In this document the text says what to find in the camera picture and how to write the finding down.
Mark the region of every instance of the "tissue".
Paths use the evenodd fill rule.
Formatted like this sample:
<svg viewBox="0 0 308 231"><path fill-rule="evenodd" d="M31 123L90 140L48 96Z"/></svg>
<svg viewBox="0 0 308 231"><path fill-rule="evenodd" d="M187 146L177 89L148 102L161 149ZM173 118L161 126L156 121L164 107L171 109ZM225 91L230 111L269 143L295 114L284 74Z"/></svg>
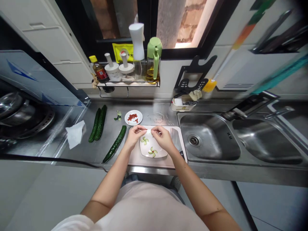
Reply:
<svg viewBox="0 0 308 231"><path fill-rule="evenodd" d="M66 127L67 141L70 149L81 143L82 136L86 132L86 125L84 121L73 125L72 127Z"/></svg>

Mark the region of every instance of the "cucumber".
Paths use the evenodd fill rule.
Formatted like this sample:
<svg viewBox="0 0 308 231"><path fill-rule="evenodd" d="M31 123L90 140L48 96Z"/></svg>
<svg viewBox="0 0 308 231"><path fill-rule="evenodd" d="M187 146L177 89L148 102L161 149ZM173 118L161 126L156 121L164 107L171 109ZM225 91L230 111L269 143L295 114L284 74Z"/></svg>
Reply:
<svg viewBox="0 0 308 231"><path fill-rule="evenodd" d="M93 129L89 138L89 143L92 143L94 140L94 136L95 133L97 131L97 127L98 127L98 119L99 119L99 115L100 115L100 108L97 109L96 115L95 115L95 120L94 120L94 125L93 125Z"/></svg>
<svg viewBox="0 0 308 231"><path fill-rule="evenodd" d="M126 132L126 125L122 126L122 129L120 131L120 134L118 135L117 139L115 140L115 142L113 143L111 149L109 150L109 152L107 153L107 155L105 156L103 163L106 163L108 160L111 159L111 157L113 157L114 153L116 152L117 148L119 147L120 143L123 140L123 137L125 135Z"/></svg>
<svg viewBox="0 0 308 231"><path fill-rule="evenodd" d="M107 112L107 106L104 105L102 107L102 110L100 111L99 120L98 120L98 127L97 127L97 131L95 133L95 136L94 136L95 140L99 140L102 133L103 133L104 122L105 122L105 118L106 118L106 112Z"/></svg>

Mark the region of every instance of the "cutting board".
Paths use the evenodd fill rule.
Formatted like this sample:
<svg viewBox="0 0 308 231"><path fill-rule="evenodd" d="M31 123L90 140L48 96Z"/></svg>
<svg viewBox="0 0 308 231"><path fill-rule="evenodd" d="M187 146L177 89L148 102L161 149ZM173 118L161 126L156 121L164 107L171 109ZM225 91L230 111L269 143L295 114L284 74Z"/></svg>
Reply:
<svg viewBox="0 0 308 231"><path fill-rule="evenodd" d="M146 129L152 129L155 126L149 126L149 125L143 125ZM185 151L185 146L183 142L183 137L181 133L181 129L176 126L163 126L165 129L167 129L170 132L170 128L174 128L179 132L180 136L180 142L181 146L183 149L183 154L185 157L185 161L187 162L187 156L186 156L186 151ZM160 167L160 168L173 168L174 169L174 164L173 161L170 157L170 155L167 155L162 158L149 158L141 155L140 151L140 142L137 142L135 145L135 148L131 152L131 156L128 161L128 165L131 166L146 166L146 167Z"/></svg>

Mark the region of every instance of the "white plate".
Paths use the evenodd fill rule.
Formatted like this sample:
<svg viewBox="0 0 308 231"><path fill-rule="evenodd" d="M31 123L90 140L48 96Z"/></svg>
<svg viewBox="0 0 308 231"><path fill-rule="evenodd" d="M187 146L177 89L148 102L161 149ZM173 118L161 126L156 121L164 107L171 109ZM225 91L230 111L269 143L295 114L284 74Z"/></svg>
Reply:
<svg viewBox="0 0 308 231"><path fill-rule="evenodd" d="M137 114L137 117L136 118L133 118L131 121L128 121L128 118L129 118L129 115L131 114ZM131 126L135 126L137 124L140 124L141 121L142 121L142 114L140 111L137 111L137 110L131 110L129 112L126 113L125 115L125 122L128 124L128 125L131 125Z"/></svg>
<svg viewBox="0 0 308 231"><path fill-rule="evenodd" d="M161 158L168 155L168 153L159 146L156 139L152 136L151 129L148 129L147 133L140 138L140 151L143 156L149 158Z"/></svg>

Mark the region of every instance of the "white shirt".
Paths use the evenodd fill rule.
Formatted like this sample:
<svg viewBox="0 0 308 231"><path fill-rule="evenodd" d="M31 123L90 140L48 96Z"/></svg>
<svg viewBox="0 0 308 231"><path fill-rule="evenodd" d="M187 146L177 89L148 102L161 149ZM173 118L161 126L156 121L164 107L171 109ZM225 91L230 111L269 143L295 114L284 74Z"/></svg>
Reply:
<svg viewBox="0 0 308 231"><path fill-rule="evenodd" d="M52 231L203 230L203 221L163 186L141 181L124 185L109 213L94 222L84 215L61 221Z"/></svg>

